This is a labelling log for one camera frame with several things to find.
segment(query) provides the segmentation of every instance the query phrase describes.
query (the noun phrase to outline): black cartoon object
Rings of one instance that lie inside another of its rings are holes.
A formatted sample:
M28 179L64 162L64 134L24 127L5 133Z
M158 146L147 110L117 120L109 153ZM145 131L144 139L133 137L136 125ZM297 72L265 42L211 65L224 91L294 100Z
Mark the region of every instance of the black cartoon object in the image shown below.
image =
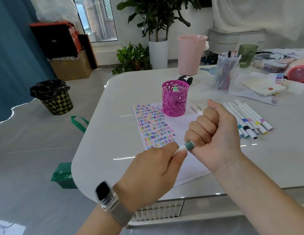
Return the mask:
M190 77L190 76L187 76L187 75L182 75L178 78L178 80L185 81L186 83L188 83L188 85L191 85L193 77Z

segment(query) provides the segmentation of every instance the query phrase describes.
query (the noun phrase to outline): person's left hand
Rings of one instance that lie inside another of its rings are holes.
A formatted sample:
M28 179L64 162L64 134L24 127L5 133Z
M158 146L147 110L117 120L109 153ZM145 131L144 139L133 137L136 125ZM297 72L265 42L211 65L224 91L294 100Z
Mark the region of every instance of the person's left hand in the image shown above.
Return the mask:
M178 148L171 142L162 148L150 148L131 162L114 189L122 205L134 213L151 205L173 188L187 152L175 155Z

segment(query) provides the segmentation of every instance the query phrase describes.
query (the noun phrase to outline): bag handle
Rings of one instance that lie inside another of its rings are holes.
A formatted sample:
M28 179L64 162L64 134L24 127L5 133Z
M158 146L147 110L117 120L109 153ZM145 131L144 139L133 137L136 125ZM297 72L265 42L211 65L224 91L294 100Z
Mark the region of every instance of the bag handle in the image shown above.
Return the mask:
M80 129L83 133L87 130L80 122L76 121L75 118L80 117L87 125L89 125L89 121L87 121L85 118L81 116L71 116L71 122L74 126L76 126L78 129Z

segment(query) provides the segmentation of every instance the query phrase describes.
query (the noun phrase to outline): floor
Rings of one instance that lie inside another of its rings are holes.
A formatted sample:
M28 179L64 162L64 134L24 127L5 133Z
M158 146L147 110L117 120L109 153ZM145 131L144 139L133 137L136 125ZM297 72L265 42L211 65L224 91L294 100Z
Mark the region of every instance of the floor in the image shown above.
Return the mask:
M111 69L88 79L68 81L74 103L70 113L53 116L35 99L14 109L0 124L0 235L75 234L95 207L78 189L50 182L60 162L70 162L83 133L70 122L90 120ZM126 234L257 234L245 217L181 222L124 229Z

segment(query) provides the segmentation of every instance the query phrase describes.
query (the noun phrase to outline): pink bucket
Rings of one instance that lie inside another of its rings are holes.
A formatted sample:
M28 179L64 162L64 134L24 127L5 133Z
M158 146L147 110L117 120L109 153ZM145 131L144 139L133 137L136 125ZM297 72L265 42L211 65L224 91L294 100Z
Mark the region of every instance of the pink bucket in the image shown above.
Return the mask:
M198 73L203 50L205 50L205 35L182 35L178 39L178 73L195 75Z
M162 88L163 113L171 117L182 116L186 112L188 83L180 80L166 81Z

